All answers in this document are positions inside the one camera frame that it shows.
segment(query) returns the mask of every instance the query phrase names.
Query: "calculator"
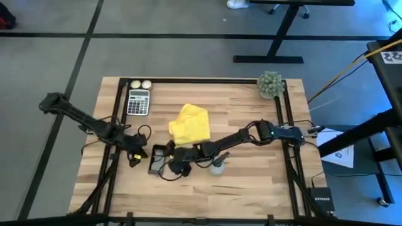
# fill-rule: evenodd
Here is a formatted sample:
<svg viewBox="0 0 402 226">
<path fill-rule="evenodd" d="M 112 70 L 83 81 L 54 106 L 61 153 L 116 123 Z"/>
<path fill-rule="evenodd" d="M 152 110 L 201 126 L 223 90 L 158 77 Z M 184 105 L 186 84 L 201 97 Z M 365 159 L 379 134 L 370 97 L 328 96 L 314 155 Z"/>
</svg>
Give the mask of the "calculator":
<svg viewBox="0 0 402 226">
<path fill-rule="evenodd" d="M 132 89 L 129 92 L 127 115 L 147 116 L 149 113 L 149 90 Z"/>
</svg>

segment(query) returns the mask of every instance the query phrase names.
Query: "black metal frame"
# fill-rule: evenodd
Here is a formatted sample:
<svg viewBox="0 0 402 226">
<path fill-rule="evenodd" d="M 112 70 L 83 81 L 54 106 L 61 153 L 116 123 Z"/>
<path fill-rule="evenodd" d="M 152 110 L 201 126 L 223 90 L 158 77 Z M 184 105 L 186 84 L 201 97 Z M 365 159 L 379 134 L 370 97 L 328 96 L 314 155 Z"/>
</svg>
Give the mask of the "black metal frame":
<svg viewBox="0 0 402 226">
<path fill-rule="evenodd" d="M 368 121 L 363 122 L 362 124 L 349 129 L 348 131 L 345 131 L 343 134 L 327 141 L 326 143 L 321 144 L 318 147 L 318 150 L 321 157 L 325 157 L 337 152 L 338 150 L 346 148 L 361 139 L 367 139 L 371 149 L 370 151 L 372 152 L 374 159 L 376 159 L 377 155 L 383 153 L 379 152 L 379 154 L 377 154 L 369 137 L 376 133 L 383 132 L 387 127 L 396 126 L 398 124 L 400 124 L 400 121 L 395 113 L 395 110 L 389 109 L 385 112 L 377 114 L 372 119 L 369 119 Z M 384 175 L 380 161 L 376 161 L 376 166 L 379 171 L 379 173 L 376 173 L 376 178 L 381 189 L 381 193 L 383 194 L 384 201 L 388 204 L 392 204 L 394 203 L 394 198 L 391 190 L 389 189 L 388 182 Z"/>
<path fill-rule="evenodd" d="M 304 63 L 301 56 L 276 56 L 301 5 L 291 4 L 266 56 L 233 56 L 234 63 Z"/>
<path fill-rule="evenodd" d="M 124 86 L 128 86 L 128 84 L 134 79 L 135 78 L 120 78 L 112 116 L 114 116 L 114 117 L 117 116 L 117 111 L 119 108 L 119 103 L 121 102 L 121 96 L 122 96 L 121 94 L 122 94 L 122 90 L 123 90 Z M 256 80 L 246 80 L 246 79 L 192 79 L 192 78 L 154 78 L 154 79 L 148 78 L 148 79 L 151 80 L 151 82 L 153 82 L 153 83 L 244 83 L 244 84 L 255 84 L 256 83 Z M 285 97 L 286 115 L 287 115 L 289 123 L 291 125 L 293 125 L 293 116 L 291 113 L 290 99 L 289 99 L 289 94 L 288 94 L 288 90 L 287 90 L 286 86 L 285 86 L 285 91 L 283 94 Z M 128 95 L 129 95 L 129 89 L 127 89 L 127 91 L 126 91 L 125 98 L 127 98 Z M 280 99 L 277 97 L 277 98 L 275 98 L 274 101 L 276 104 L 276 110 L 277 110 L 277 114 L 278 114 L 278 122 L 280 124 L 282 124 L 282 123 L 284 123 L 284 121 L 283 121 Z M 127 104 L 127 102 L 124 102 L 123 109 L 126 108 L 126 104 Z M 126 111 L 123 111 L 122 116 L 121 116 L 121 122 L 123 124 L 125 124 L 126 118 L 127 118 Z M 282 145 L 283 145 L 283 154 L 285 157 L 285 167 L 286 167 L 286 174 L 288 177 L 288 185 L 290 188 L 289 191 L 290 191 L 293 216 L 294 217 L 299 216 L 299 209 L 298 209 L 298 205 L 297 205 L 296 191 L 295 191 L 294 183 L 296 183 L 300 187 L 302 193 L 305 194 L 303 196 L 303 206 L 304 206 L 306 215 L 308 217 L 310 217 L 311 210 L 316 212 L 316 215 L 322 215 L 322 212 L 320 213 L 320 207 L 318 207 L 318 205 L 315 205 L 315 202 L 312 199 L 312 197 L 306 196 L 306 194 L 308 194 L 308 191 L 307 191 L 306 184 L 305 184 L 302 161 L 301 161 L 301 157 L 300 157 L 300 149 L 294 148 L 295 149 L 295 162 L 296 162 L 296 168 L 297 168 L 297 172 L 296 172 L 293 169 L 291 160 L 290 160 L 290 154 L 289 154 L 290 146 L 288 145 L 287 142 L 284 142 L 284 141 L 282 142 Z M 110 154 L 110 148 L 111 148 L 110 146 L 105 147 L 105 154 L 102 159 L 102 164 L 100 166 L 101 172 L 106 170 L 107 159 L 109 159 L 108 154 Z M 113 154 L 113 159 L 118 158 L 119 153 L 120 153 L 120 150 L 116 149 L 115 153 Z M 107 187 L 107 191 L 106 191 L 107 192 L 106 202 L 105 202 L 104 210 L 103 210 L 103 214 L 106 214 L 106 215 L 109 214 L 109 210 L 111 207 L 112 194 L 113 194 L 114 181 L 116 179 L 116 174 L 117 174 L 117 164 L 112 169 L 112 176 L 111 176 L 111 179 L 109 181 L 109 186 Z M 104 178 L 104 174 L 100 174 L 98 181 L 101 181 L 103 178 Z M 92 207 L 93 208 L 93 211 L 91 212 L 92 214 L 96 213 L 96 210 L 99 208 L 98 207 L 99 199 L 100 199 L 100 196 L 98 196 L 96 198 L 94 206 Z M 145 218 L 145 219 L 166 220 L 169 218 Z M 194 219 L 194 218 L 175 218 L 175 219 L 176 220 L 179 219 L 179 222 L 189 222 L 189 221 L 190 222 L 193 222 L 193 221 L 215 222 L 216 221 L 216 219 Z M 247 219 L 236 219 L 236 222 L 238 222 L 239 220 L 248 222 Z M 261 222 L 263 223 L 263 221 L 265 221 L 265 220 L 264 219 L 257 220 L 257 222 L 259 222 L 259 223 L 261 223 Z"/>
<path fill-rule="evenodd" d="M 116 116 L 118 114 L 119 104 L 121 102 L 122 91 L 126 86 L 126 94 L 124 98 L 126 99 L 129 95 L 128 85 L 130 81 L 134 80 L 134 78 L 120 78 L 117 88 L 116 99 L 114 103 L 114 108 L 112 112 L 112 120 L 116 120 Z M 154 83 L 243 83 L 243 84 L 255 84 L 256 80 L 245 80 L 245 79 L 191 79 L 191 78 L 167 78 L 160 79 L 154 78 L 150 79 Z M 285 85 L 285 91 L 283 92 L 286 115 L 288 118 L 289 125 L 293 125 L 293 116 L 291 113 L 290 99 L 288 94 L 287 86 Z M 283 124 L 283 115 L 281 109 L 281 101 L 279 97 L 274 98 L 275 106 L 277 110 L 278 122 L 279 124 Z M 124 101 L 124 108 L 127 107 L 127 102 Z M 126 123 L 126 111 L 123 110 L 121 116 L 121 122 L 123 124 Z M 373 223 L 365 223 L 365 222 L 355 222 L 349 220 L 338 220 L 336 218 L 327 217 L 320 209 L 320 207 L 315 203 L 314 199 L 311 197 L 307 190 L 307 186 L 305 184 L 302 161 L 300 158 L 300 149 L 294 148 L 295 151 L 295 164 L 297 168 L 297 172 L 292 166 L 292 162 L 290 159 L 289 153 L 290 146 L 286 141 L 282 141 L 282 149 L 285 157 L 285 168 L 286 174 L 288 178 L 289 185 L 289 195 L 291 200 L 291 206 L 293 211 L 294 219 L 289 220 L 275 220 L 272 215 L 267 215 L 266 219 L 224 219 L 224 218 L 165 218 L 165 217 L 134 217 L 132 212 L 127 213 L 126 217 L 109 217 L 109 211 L 112 202 L 112 194 L 114 189 L 114 182 L 116 180 L 117 175 L 117 166 L 119 161 L 119 155 L 121 150 L 116 148 L 115 152 L 111 154 L 111 147 L 105 146 L 104 156 L 102 159 L 102 164 L 100 166 L 100 172 L 98 177 L 98 185 L 105 184 L 106 179 L 110 178 L 109 186 L 106 191 L 106 201 L 104 205 L 104 209 L 102 213 L 97 213 L 99 209 L 99 200 L 100 193 L 95 198 L 94 204 L 92 206 L 91 214 L 85 213 L 76 213 L 63 217 L 49 217 L 49 218 L 37 218 L 37 219 L 29 219 L 29 220 L 18 220 L 11 222 L 1 222 L 0 225 L 93 225 L 96 223 L 104 223 L 105 226 L 108 226 L 109 222 L 115 223 L 125 223 L 127 226 L 133 226 L 136 222 L 166 222 L 166 223 L 192 223 L 195 225 L 205 225 L 208 223 L 252 223 L 252 224 L 265 224 L 267 226 L 275 225 L 275 224 L 297 224 L 297 225 L 339 225 L 340 223 L 347 223 L 348 225 L 378 225 Z M 106 168 L 108 164 L 108 160 L 112 159 L 112 164 L 109 169 L 111 169 L 111 175 L 108 173 L 106 176 Z M 303 195 L 303 206 L 305 209 L 306 216 L 301 216 L 299 214 L 299 209 L 297 205 L 296 199 L 296 191 L 295 191 L 295 183 L 298 185 L 301 193 Z M 315 213 L 316 217 L 312 217 L 311 211 Z"/>
</svg>

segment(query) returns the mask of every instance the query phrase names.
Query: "chair wheel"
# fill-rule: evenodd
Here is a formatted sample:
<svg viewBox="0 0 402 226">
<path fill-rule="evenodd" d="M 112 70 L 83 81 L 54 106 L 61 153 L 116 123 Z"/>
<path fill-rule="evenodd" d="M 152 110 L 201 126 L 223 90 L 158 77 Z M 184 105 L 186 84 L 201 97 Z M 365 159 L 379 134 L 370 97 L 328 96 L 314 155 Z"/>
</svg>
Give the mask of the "chair wheel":
<svg viewBox="0 0 402 226">
<path fill-rule="evenodd" d="M 377 198 L 377 203 L 378 205 L 382 206 L 382 207 L 389 207 L 389 203 L 387 203 L 384 198 Z"/>
</svg>

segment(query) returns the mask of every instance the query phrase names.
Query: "desk leg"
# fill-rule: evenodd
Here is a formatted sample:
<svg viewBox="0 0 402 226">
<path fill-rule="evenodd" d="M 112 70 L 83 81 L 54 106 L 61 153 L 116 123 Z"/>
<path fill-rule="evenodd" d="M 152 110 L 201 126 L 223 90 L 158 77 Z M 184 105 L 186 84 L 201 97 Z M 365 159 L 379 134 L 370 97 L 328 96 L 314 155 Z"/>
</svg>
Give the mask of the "desk leg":
<svg viewBox="0 0 402 226">
<path fill-rule="evenodd" d="M 274 42 L 266 56 L 233 56 L 234 63 L 304 63 L 301 56 L 276 56 L 283 38 L 299 11 L 299 5 L 289 5 L 281 26 L 276 33 Z"/>
<path fill-rule="evenodd" d="M 355 128 L 344 132 L 343 134 L 321 144 L 318 147 L 321 157 L 332 154 L 343 148 L 346 148 L 356 141 L 369 137 L 378 132 L 382 132 L 385 127 L 398 125 L 399 120 L 393 109 L 379 113 L 372 119 L 363 122 Z"/>
</svg>

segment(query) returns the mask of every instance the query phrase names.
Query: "wooden tabletop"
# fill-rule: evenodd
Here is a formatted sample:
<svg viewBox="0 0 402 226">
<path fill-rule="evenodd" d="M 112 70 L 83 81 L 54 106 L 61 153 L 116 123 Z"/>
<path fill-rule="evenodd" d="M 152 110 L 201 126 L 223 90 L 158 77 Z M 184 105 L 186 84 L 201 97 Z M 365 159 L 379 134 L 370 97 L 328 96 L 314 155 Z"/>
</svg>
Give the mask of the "wooden tabletop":
<svg viewBox="0 0 402 226">
<path fill-rule="evenodd" d="M 94 117 L 112 115 L 118 81 L 118 77 L 103 78 Z M 286 81 L 294 120 L 310 119 L 302 81 Z M 119 116 L 123 103 L 124 98 L 121 99 Z M 168 122 L 175 120 L 187 103 L 208 110 L 213 141 L 237 132 L 251 121 L 265 119 L 278 124 L 274 101 L 262 99 L 256 85 L 154 83 L 149 116 L 128 116 L 127 124 L 131 124 L 132 128 L 127 133 L 135 134 L 140 125 L 150 125 L 152 136 L 145 147 L 150 155 L 154 144 L 165 145 L 171 139 Z M 284 103 L 282 109 L 286 121 Z M 95 140 L 94 136 L 88 136 L 87 143 Z M 228 151 L 230 156 L 225 161 L 225 171 L 221 176 L 213 176 L 208 169 L 198 168 L 192 163 L 190 176 L 174 182 L 149 175 L 150 158 L 142 159 L 139 165 L 130 168 L 126 152 L 122 152 L 110 215 L 125 217 L 127 212 L 133 212 L 134 217 L 255 219 L 272 214 L 277 219 L 293 219 L 281 142 L 274 141 L 263 147 L 241 144 Z M 102 143 L 84 150 L 70 211 L 78 209 L 95 188 L 103 153 Z M 309 144 L 302 146 L 301 160 L 309 185 L 311 177 L 323 171 L 316 147 Z M 166 167 L 164 177 L 174 178 L 176 175 Z M 325 175 L 315 177 L 314 183 L 326 186 Z M 303 213 L 300 191 L 296 190 L 298 206 Z M 104 194 L 100 210 L 103 210 L 103 203 Z"/>
</svg>

